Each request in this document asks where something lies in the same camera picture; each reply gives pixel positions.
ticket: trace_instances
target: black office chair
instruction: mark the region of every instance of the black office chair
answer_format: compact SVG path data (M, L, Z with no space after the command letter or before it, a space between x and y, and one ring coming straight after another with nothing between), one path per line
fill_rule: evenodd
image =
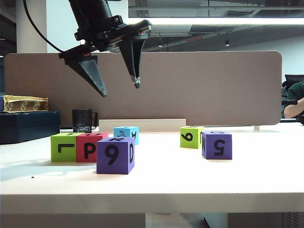
M297 101L287 101L287 91L295 83L304 81L304 75L285 75L286 81L282 83L282 109L281 118L284 119L284 109L287 105L295 105Z

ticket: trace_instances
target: ceiling light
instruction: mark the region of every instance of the ceiling light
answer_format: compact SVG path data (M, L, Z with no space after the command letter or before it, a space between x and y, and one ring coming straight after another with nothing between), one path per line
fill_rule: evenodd
M304 18L129 18L128 23L143 19L152 25L304 25Z

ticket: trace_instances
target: green shirt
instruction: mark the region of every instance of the green shirt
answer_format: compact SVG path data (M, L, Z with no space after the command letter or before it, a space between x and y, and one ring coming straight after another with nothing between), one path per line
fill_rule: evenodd
M304 81L293 84L287 92L286 100L301 100L304 97Z

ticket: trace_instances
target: desk partition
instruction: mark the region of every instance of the desk partition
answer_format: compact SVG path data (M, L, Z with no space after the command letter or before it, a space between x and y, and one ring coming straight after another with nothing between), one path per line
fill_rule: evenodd
M10 54L6 94L48 97L61 125L72 109L100 119L183 119L187 125L269 125L281 117L282 57L274 51L143 53L136 89L120 54L96 53L107 98L58 54Z

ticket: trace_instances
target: black mug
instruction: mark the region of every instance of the black mug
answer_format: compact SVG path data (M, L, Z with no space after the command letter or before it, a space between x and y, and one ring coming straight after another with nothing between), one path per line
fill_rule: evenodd
M97 127L97 119L98 113L93 113L92 109L73 109L73 132L91 133Z

